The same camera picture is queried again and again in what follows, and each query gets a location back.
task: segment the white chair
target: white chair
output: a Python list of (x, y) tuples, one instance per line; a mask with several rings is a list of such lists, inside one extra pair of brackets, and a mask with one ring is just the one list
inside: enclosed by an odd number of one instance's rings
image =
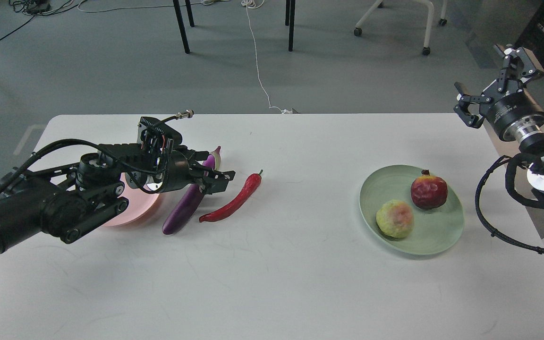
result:
[[(422, 54), (424, 56), (427, 56), (431, 53), (431, 49), (429, 48), (429, 38), (432, 35), (432, 20), (434, 18), (434, 4), (432, 4), (429, 0), (412, 0), (415, 2), (419, 2), (420, 4), (424, 4), (427, 6), (427, 25), (425, 26), (425, 40), (423, 41), (423, 52)], [(443, 0), (442, 3), (442, 11), (440, 13), (440, 21), (438, 24), (440, 26), (446, 25), (446, 2), (448, 0)], [(362, 34), (362, 24), (364, 23), (367, 18), (373, 13), (373, 11), (377, 8), (383, 8), (383, 0), (376, 0), (373, 6), (369, 8), (369, 10), (365, 13), (363, 17), (360, 18), (360, 20), (356, 23), (356, 28), (354, 28), (354, 35), (360, 36)]]

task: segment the fruit on plate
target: fruit on plate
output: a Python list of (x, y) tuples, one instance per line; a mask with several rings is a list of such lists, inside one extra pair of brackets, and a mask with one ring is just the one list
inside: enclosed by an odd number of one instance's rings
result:
[(430, 174), (429, 170), (421, 170), (421, 176), (410, 185), (410, 198), (415, 206), (424, 210), (441, 207), (446, 203), (448, 195), (449, 187), (446, 182)]
[(408, 203), (390, 200), (382, 205), (375, 216), (382, 233), (389, 237), (404, 238), (413, 231), (415, 217)]

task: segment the red chili pepper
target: red chili pepper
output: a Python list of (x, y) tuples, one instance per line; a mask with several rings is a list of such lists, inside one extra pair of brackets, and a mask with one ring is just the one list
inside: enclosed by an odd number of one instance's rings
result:
[(262, 172), (260, 170), (259, 174), (251, 174), (247, 177), (245, 184), (242, 186), (242, 189), (238, 195), (231, 200), (227, 205), (221, 207), (220, 209), (206, 213), (205, 215), (198, 218), (199, 222), (216, 222), (223, 220), (224, 218), (232, 215), (235, 211), (243, 205), (244, 202), (251, 196), (251, 194), (259, 187), (259, 184), (262, 182)]

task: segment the black wire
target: black wire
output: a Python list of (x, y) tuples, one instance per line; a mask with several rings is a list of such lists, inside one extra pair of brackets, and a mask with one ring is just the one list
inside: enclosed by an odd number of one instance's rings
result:
[(71, 2), (71, 0), (68, 0), (62, 6), (58, 7), (57, 9), (49, 9), (47, 11), (44, 11), (43, 13), (31, 13), (31, 10), (33, 10), (33, 9), (40, 6), (40, 5), (37, 4), (37, 2), (35, 0), (15, 0), (15, 1), (8, 0), (8, 4), (10, 6), (12, 6), (14, 12), (22, 13), (24, 15), (37, 15), (39, 17), (49, 17), (51, 15), (64, 13), (65, 11), (68, 11), (68, 10), (73, 9), (75, 7), (78, 7), (80, 5), (80, 4), (77, 4), (75, 6), (67, 8), (65, 10), (61, 10), (69, 2)]
[(167, 118), (165, 118), (163, 120), (160, 120), (158, 123), (155, 123), (152, 127), (147, 127), (147, 129), (151, 129), (151, 130), (155, 131), (154, 127), (158, 127), (159, 125), (163, 125), (164, 123), (167, 123), (168, 121), (170, 121), (172, 119), (179, 119), (179, 117), (178, 116), (169, 116), (169, 117), (167, 117)]
[[(168, 117), (168, 118), (165, 118), (164, 121), (165, 122), (168, 122), (169, 120), (172, 120), (172, 119), (177, 119), (177, 117), (175, 116), (171, 116), (171, 117)], [(157, 131), (155, 131), (153, 128), (156, 127), (157, 125), (160, 125), (160, 122), (159, 123), (156, 123), (155, 125), (153, 125), (152, 127), (147, 127), (147, 129), (152, 129), (153, 132), (157, 133)], [(166, 152), (164, 153), (164, 162), (163, 162), (163, 166), (162, 166), (162, 170), (160, 170), (160, 163), (157, 164), (157, 172), (158, 174), (160, 173), (163, 173), (166, 168), (167, 168), (167, 165), (169, 164), (169, 151), (167, 149), (164, 149)], [(132, 172), (128, 172), (127, 173), (129, 175), (129, 178), (131, 178), (131, 180), (134, 181), (134, 183), (138, 183), (138, 180), (137, 178), (134, 176), (134, 174)], [(162, 183), (160, 185), (160, 187), (158, 187), (157, 189), (155, 190), (146, 190), (144, 187), (138, 187), (138, 189), (140, 189), (140, 191), (142, 192), (145, 192), (147, 194), (158, 194), (159, 192), (161, 192), (163, 189), (165, 189), (167, 185), (167, 176), (164, 176), (163, 179), (162, 179)]]
[(40, 149), (36, 153), (33, 153), (33, 155), (31, 155), (31, 157), (29, 157), (28, 160), (26, 160), (13, 174), (11, 174), (11, 176), (9, 176), (9, 178), (6, 181), (4, 181), (3, 183), (0, 184), (0, 194), (2, 192), (4, 192), (6, 190), (6, 188), (9, 187), (9, 185), (11, 185), (11, 183), (13, 183), (13, 181), (15, 181), (18, 177), (20, 177), (22, 175), (22, 173), (24, 173), (31, 165), (33, 165), (37, 161), (39, 161), (39, 159), (41, 159), (42, 157), (44, 157), (48, 153), (52, 153), (53, 151), (65, 148), (67, 146), (72, 146), (72, 145), (90, 146), (90, 147), (92, 147), (94, 149), (97, 149), (98, 151), (104, 153), (108, 157), (111, 157), (113, 159), (113, 161), (119, 162), (120, 164), (123, 164), (125, 167), (127, 167), (127, 168), (129, 168), (131, 170), (143, 172), (145, 174), (158, 175), (158, 174), (163, 173), (166, 170), (166, 166), (162, 170), (159, 170), (159, 168), (157, 168), (157, 170), (155, 170), (155, 171), (136, 168), (135, 166), (127, 164), (125, 161), (121, 161), (120, 159), (117, 159), (117, 157), (112, 155), (112, 153), (110, 153), (110, 151), (108, 151), (108, 149), (104, 148), (103, 146), (93, 144), (91, 142), (88, 142), (86, 140), (81, 140), (81, 139), (74, 139), (74, 138), (61, 139), (61, 140), (57, 140), (56, 142), (52, 142), (52, 143), (44, 146), (42, 149)]
[(524, 248), (524, 249), (533, 250), (533, 251), (535, 251), (535, 252), (537, 252), (539, 254), (544, 254), (544, 248), (542, 248), (542, 247), (535, 247), (535, 246), (527, 245), (526, 243), (522, 243), (520, 241), (517, 241), (516, 239), (513, 239), (513, 238), (508, 237), (507, 235), (501, 233), (498, 229), (496, 229), (494, 226), (492, 226), (492, 224), (490, 224), (490, 222), (488, 222), (488, 220), (482, 214), (482, 209), (480, 208), (480, 196), (481, 196), (481, 193), (482, 193), (482, 187), (486, 184), (486, 181), (488, 180), (488, 177), (490, 177), (490, 174), (492, 174), (492, 172), (494, 170), (496, 170), (497, 168), (499, 168), (500, 166), (502, 166), (504, 164), (509, 163), (510, 161), (511, 161), (511, 158), (507, 157), (505, 155), (499, 157), (499, 159), (497, 159), (497, 161), (495, 161), (493, 163), (493, 165), (488, 170), (486, 170), (486, 173), (484, 174), (484, 176), (482, 176), (482, 179), (477, 184), (476, 195), (475, 195), (475, 205), (476, 205), (477, 217), (480, 219), (480, 222), (482, 223), (482, 225), (484, 225), (484, 227), (488, 231), (490, 231), (490, 236), (492, 236), (492, 237), (496, 236), (498, 239), (501, 239), (501, 241), (505, 241), (505, 242), (509, 243), (510, 245), (518, 246), (518, 247)]
[(516, 172), (518, 168), (525, 169), (525, 167), (522, 167), (522, 164), (525, 163), (542, 164), (542, 161), (538, 155), (533, 155), (531, 153), (518, 153), (512, 157), (507, 163), (507, 168), (505, 170), (505, 190), (507, 190), (507, 193), (511, 198), (523, 206), (544, 209), (541, 202), (526, 198), (516, 190)]
[[(76, 5), (76, 7), (80, 7), (82, 4), (84, 4), (85, 2), (87, 2), (88, 0), (82, 0), (78, 5)], [(218, 2), (227, 2), (227, 1), (230, 1), (230, 0), (218, 0)], [(204, 6), (207, 6), (207, 4), (204, 4), (203, 2), (195, 2), (195, 3), (190, 3), (190, 5), (204, 5)], [(102, 9), (102, 10), (99, 10), (99, 11), (86, 11), (86, 10), (83, 10), (81, 8), (79, 8), (80, 11), (84, 12), (84, 13), (106, 13), (106, 12), (110, 12), (110, 11), (117, 11), (117, 10), (121, 10), (121, 9), (157, 9), (157, 8), (162, 8), (162, 7), (174, 7), (173, 5), (162, 5), (162, 6), (143, 6), (143, 7), (118, 7), (118, 8), (110, 8), (110, 9)]]
[(35, 18), (35, 16), (33, 15), (28, 21), (26, 21), (24, 24), (22, 24), (20, 27), (18, 27), (17, 29), (13, 30), (12, 32), (9, 32), (8, 34), (6, 34), (5, 36), (3, 36), (2, 38), (0, 38), (0, 41), (2, 41), (3, 39), (6, 39), (7, 37), (9, 37), (12, 33), (16, 32), (17, 30), (21, 29), (22, 27), (24, 27), (24, 25), (28, 24), (29, 22), (31, 22), (31, 20), (33, 20)]

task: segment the black cable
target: black cable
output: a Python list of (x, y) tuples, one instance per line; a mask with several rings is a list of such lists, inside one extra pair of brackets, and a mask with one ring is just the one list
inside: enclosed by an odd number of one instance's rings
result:
[(518, 170), (518, 167), (522, 166), (523, 162), (527, 164), (542, 164), (540, 157), (531, 153), (518, 153), (512, 157), (507, 163), (507, 168), (505, 170), (505, 190), (507, 190), (509, 196), (518, 201), (521, 205), (543, 209), (544, 207), (539, 201), (526, 198), (516, 191), (516, 171)]
[(65, 8), (71, 1), (72, 0), (67, 0), (67, 2), (65, 2), (62, 6), (58, 7), (57, 9), (48, 9), (41, 13), (35, 13), (35, 9), (38, 9), (39, 6), (42, 5), (41, 3), (37, 3), (36, 0), (15, 0), (15, 1), (8, 0), (8, 5), (12, 6), (13, 11), (15, 13), (22, 13), (24, 15), (37, 15), (39, 17), (49, 17), (51, 15), (64, 13), (65, 11), (68, 11), (80, 5), (80, 4), (77, 4), (75, 6), (61, 10)]
[(31, 165), (33, 165), (37, 161), (39, 161), (39, 159), (41, 159), (42, 157), (44, 157), (48, 153), (52, 153), (53, 151), (65, 148), (67, 146), (72, 146), (72, 145), (90, 146), (90, 147), (92, 147), (94, 149), (97, 149), (98, 151), (104, 153), (105, 155), (111, 157), (113, 159), (113, 161), (119, 162), (120, 164), (123, 164), (124, 166), (126, 166), (127, 168), (129, 168), (131, 170), (144, 172), (145, 174), (158, 175), (158, 174), (163, 173), (166, 170), (166, 168), (163, 168), (162, 170), (156, 170), (156, 171), (136, 168), (136, 167), (134, 167), (134, 166), (132, 166), (130, 164), (127, 164), (125, 161), (121, 161), (121, 160), (117, 159), (116, 157), (114, 157), (114, 155), (112, 155), (108, 151), (108, 149), (106, 149), (106, 148), (104, 148), (104, 147), (102, 147), (100, 145), (93, 144), (93, 143), (88, 142), (86, 140), (80, 140), (80, 139), (73, 139), (73, 138), (61, 139), (61, 140), (57, 140), (56, 142), (52, 142), (52, 143), (44, 146), (41, 150), (33, 153), (33, 155), (31, 155), (31, 157), (29, 157), (28, 160), (26, 160), (11, 176), (9, 176), (9, 178), (6, 181), (4, 181), (3, 183), (0, 184), (0, 194), (2, 192), (4, 192), (6, 190), (6, 188), (9, 187), (9, 185), (11, 185), (11, 183), (13, 181), (15, 181), (18, 177), (20, 177), (21, 174), (24, 173)]
[(173, 119), (179, 119), (179, 117), (178, 116), (169, 116), (169, 117), (167, 117), (167, 118), (165, 118), (163, 120), (159, 120), (158, 123), (155, 123), (151, 127), (147, 127), (147, 129), (155, 131), (154, 127), (158, 127), (159, 125), (163, 125), (164, 123), (167, 123), (168, 121), (173, 120)]
[(511, 157), (508, 157), (508, 156), (505, 156), (505, 155), (499, 157), (499, 159), (497, 159), (497, 161), (495, 161), (493, 163), (493, 165), (488, 170), (486, 170), (486, 173), (484, 174), (484, 176), (482, 176), (481, 180), (477, 184), (476, 195), (475, 195), (475, 205), (476, 205), (477, 217), (479, 218), (482, 225), (488, 231), (490, 231), (490, 236), (492, 236), (492, 237), (496, 236), (501, 241), (505, 241), (505, 242), (509, 243), (510, 245), (518, 246), (518, 247), (524, 248), (524, 249), (533, 250), (533, 251), (535, 251), (535, 252), (537, 252), (539, 254), (544, 254), (544, 248), (542, 248), (542, 247), (535, 247), (535, 246), (527, 245), (526, 243), (522, 243), (520, 241), (517, 241), (516, 239), (513, 239), (513, 238), (508, 237), (507, 235), (501, 233), (498, 229), (496, 229), (494, 226), (492, 226), (492, 224), (490, 224), (490, 222), (488, 222), (488, 220), (482, 214), (482, 209), (480, 208), (480, 196), (481, 196), (481, 193), (482, 193), (482, 187), (486, 184), (486, 181), (488, 180), (488, 177), (490, 177), (490, 174), (492, 174), (492, 172), (494, 170), (496, 170), (497, 168), (499, 168), (500, 166), (502, 166), (504, 164), (509, 163), (511, 161), (511, 159), (512, 159)]
[[(160, 8), (164, 8), (164, 7), (174, 7), (173, 5), (160, 5), (160, 6), (137, 6), (137, 7), (117, 7), (117, 8), (109, 8), (109, 9), (101, 9), (101, 10), (97, 10), (97, 11), (90, 11), (90, 10), (85, 10), (85, 9), (81, 9), (81, 5), (83, 5), (85, 2), (87, 2), (88, 0), (82, 0), (78, 5), (77, 5), (77, 9), (79, 11), (82, 11), (84, 13), (106, 13), (106, 12), (110, 12), (110, 11), (117, 11), (117, 10), (121, 10), (121, 9), (160, 9)], [(208, 6), (208, 5), (212, 5), (213, 3), (215, 2), (227, 2), (227, 1), (230, 1), (230, 0), (201, 0), (201, 2), (195, 2), (195, 3), (190, 3), (190, 6), (192, 5), (204, 5), (204, 6)]]
[(13, 30), (12, 32), (9, 32), (8, 34), (6, 34), (5, 36), (3, 36), (2, 38), (0, 38), (0, 41), (2, 41), (3, 39), (6, 39), (7, 37), (9, 37), (12, 33), (16, 32), (17, 30), (21, 29), (22, 27), (24, 27), (24, 25), (28, 24), (29, 22), (31, 22), (31, 20), (33, 20), (35, 18), (35, 16), (32, 16), (28, 21), (26, 21), (24, 24), (22, 24), (20, 27), (18, 27), (17, 29)]

